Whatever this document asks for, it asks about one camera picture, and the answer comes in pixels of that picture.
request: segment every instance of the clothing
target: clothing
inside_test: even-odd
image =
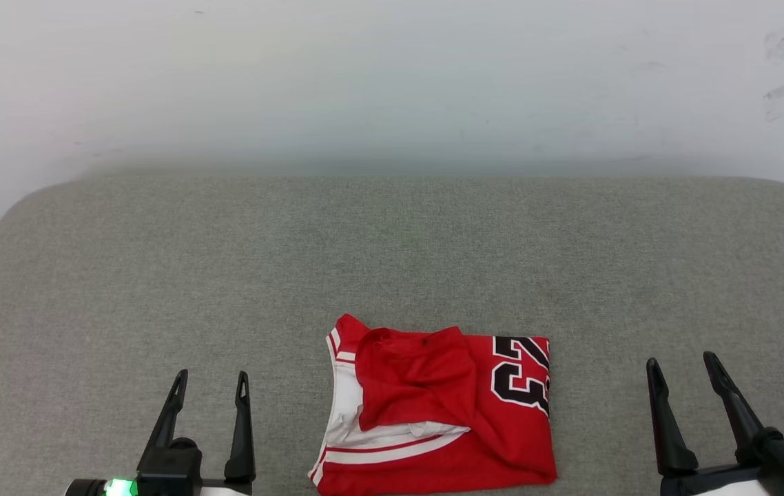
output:
[[[441,493],[557,477],[548,341],[370,330],[351,315],[327,338],[334,401],[309,472],[322,496]]]

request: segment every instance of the gray table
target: gray table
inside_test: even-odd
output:
[[[653,494],[644,364],[705,465],[734,442],[701,352],[784,431],[784,185],[752,179],[116,178],[0,223],[0,494],[133,475],[175,372],[178,433],[220,477],[251,376],[258,495],[313,494],[323,337],[545,335],[559,481]]]

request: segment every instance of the white wall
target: white wall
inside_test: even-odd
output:
[[[784,181],[784,0],[0,0],[0,217],[106,170]]]

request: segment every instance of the jersey number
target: jersey number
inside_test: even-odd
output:
[[[528,337],[493,336],[493,355],[510,358],[493,368],[493,393],[503,402],[517,403],[526,407],[536,407],[548,415],[548,387],[546,382],[527,377],[526,387],[515,387],[515,379],[522,379],[522,351],[537,364],[548,371],[548,357],[536,342]]]

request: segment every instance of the green light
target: green light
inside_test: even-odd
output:
[[[115,478],[105,488],[105,496],[138,496],[134,480]]]

